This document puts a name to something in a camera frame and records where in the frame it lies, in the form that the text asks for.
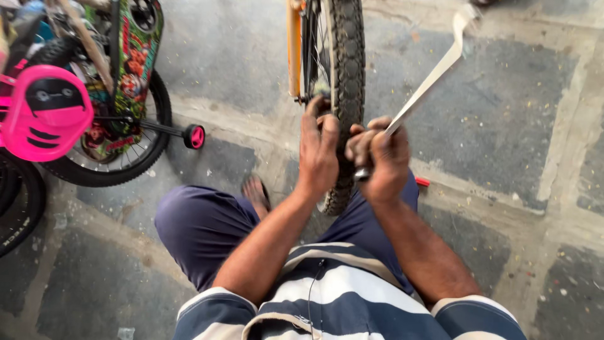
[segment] foot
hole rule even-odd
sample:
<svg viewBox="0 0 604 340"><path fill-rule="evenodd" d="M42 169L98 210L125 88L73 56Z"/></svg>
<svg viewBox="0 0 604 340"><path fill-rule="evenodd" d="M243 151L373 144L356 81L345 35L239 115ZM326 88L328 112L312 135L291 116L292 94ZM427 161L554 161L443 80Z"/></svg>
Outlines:
<svg viewBox="0 0 604 340"><path fill-rule="evenodd" d="M262 189L260 177L256 175L249 176L241 187L241 192L252 203L256 214L258 214L260 221L262 221L271 210L271 204Z"/></svg>

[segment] blue and white striped shirt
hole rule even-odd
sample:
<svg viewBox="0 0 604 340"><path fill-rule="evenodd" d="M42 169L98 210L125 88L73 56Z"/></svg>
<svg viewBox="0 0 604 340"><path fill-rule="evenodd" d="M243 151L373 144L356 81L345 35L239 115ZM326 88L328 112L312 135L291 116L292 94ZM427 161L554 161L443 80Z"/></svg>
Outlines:
<svg viewBox="0 0 604 340"><path fill-rule="evenodd" d="M368 252L321 243L291 250L259 309L221 287L191 299L178 313L174 340L311 337L526 339L513 315L491 299L443 299L429 312Z"/></svg>

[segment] dirty floor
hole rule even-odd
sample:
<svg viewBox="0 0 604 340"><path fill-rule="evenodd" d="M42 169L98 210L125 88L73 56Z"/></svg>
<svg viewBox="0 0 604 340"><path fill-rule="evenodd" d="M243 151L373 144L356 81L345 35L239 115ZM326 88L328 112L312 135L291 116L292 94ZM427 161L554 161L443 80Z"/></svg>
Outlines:
<svg viewBox="0 0 604 340"><path fill-rule="evenodd" d="M153 227L161 196L181 184L235 194L255 171L277 204L296 182L302 108L287 95L284 3L164 6L156 69L174 121L203 124L207 145L173 139L114 188L46 175L44 221L0 259L1 340L171 337L195 291ZM366 122L398 112L448 50L460 4L363 1ZM432 181L421 216L534 340L604 333L603 18L604 0L498 2L408 121L411 167ZM315 212L303 241L329 223Z"/></svg>

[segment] metal tool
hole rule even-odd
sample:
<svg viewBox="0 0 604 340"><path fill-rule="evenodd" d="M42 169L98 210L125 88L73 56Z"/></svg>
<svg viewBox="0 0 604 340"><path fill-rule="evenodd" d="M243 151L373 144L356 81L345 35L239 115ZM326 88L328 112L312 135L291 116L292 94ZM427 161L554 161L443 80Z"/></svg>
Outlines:
<svg viewBox="0 0 604 340"><path fill-rule="evenodd" d="M401 111L392 120L388 128L386 129L386 135L391 136L402 124L403 119L407 116L409 109L417 102L417 100L430 88L453 64L461 57L463 49L463 30L466 26L474 19L480 17L480 11L471 5L465 4L453 17L453 36L455 42L449 51L445 54L443 59L434 67L432 72L418 87L417 91L411 96L409 101L401 109ZM355 173L355 181L366 181L371 176L371 169L369 167L358 168Z"/></svg>

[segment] pink training wheel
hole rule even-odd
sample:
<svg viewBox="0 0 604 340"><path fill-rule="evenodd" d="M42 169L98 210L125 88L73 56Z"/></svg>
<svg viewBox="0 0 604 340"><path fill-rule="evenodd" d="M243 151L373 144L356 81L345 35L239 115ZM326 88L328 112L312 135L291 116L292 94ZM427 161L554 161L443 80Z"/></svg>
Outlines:
<svg viewBox="0 0 604 340"><path fill-rule="evenodd" d="M191 124L183 135L185 146L189 149L201 149L205 142L205 129L201 125Z"/></svg>

